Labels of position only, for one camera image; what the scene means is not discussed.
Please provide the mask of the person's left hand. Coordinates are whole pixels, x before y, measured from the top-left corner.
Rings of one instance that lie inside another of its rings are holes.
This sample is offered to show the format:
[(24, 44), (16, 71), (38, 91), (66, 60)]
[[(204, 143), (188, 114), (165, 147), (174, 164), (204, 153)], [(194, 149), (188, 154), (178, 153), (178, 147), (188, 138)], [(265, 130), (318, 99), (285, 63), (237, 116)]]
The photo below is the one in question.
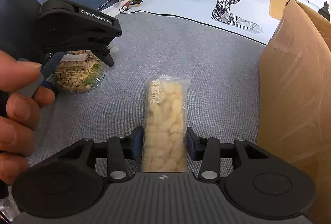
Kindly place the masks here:
[(1, 91), (11, 93), (6, 102), (7, 116), (1, 117), (1, 180), (8, 185), (29, 168), (26, 159), (35, 149), (40, 108), (55, 100), (54, 92), (45, 87), (39, 87), (32, 97), (18, 93), (37, 80), (40, 67), (39, 63), (17, 61), (1, 51)]

